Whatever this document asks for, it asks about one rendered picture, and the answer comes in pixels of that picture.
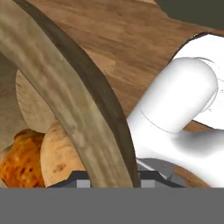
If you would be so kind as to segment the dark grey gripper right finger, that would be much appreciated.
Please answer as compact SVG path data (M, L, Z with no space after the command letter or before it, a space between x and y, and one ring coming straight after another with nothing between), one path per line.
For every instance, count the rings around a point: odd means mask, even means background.
M140 186L142 188L183 188L182 185L171 182L169 179L164 178L158 171L139 171L138 176L140 179Z

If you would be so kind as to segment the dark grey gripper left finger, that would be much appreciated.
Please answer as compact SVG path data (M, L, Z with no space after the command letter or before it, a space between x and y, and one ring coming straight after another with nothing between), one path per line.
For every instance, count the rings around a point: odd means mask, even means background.
M91 182L86 171L73 171L70 176L52 187L66 187L66 188L90 188Z

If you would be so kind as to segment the brown wooden bowl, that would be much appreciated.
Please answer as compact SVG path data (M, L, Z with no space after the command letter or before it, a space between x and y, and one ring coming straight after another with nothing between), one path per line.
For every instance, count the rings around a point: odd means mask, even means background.
M94 187L138 187L123 109L86 52L26 0L0 0L0 53L37 90L78 151Z

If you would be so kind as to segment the tan potato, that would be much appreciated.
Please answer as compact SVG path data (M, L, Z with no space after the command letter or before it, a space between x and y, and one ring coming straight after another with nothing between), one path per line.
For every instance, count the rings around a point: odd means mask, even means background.
M73 171L85 171L77 150L56 118L41 144L40 166L46 187L67 180Z

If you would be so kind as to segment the orange chicken drumstick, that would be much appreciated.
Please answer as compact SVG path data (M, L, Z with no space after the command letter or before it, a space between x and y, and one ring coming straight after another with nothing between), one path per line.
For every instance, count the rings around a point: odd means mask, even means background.
M54 114L19 70L15 83L17 105L27 128L20 129L11 145L0 152L0 187L46 187L40 148Z

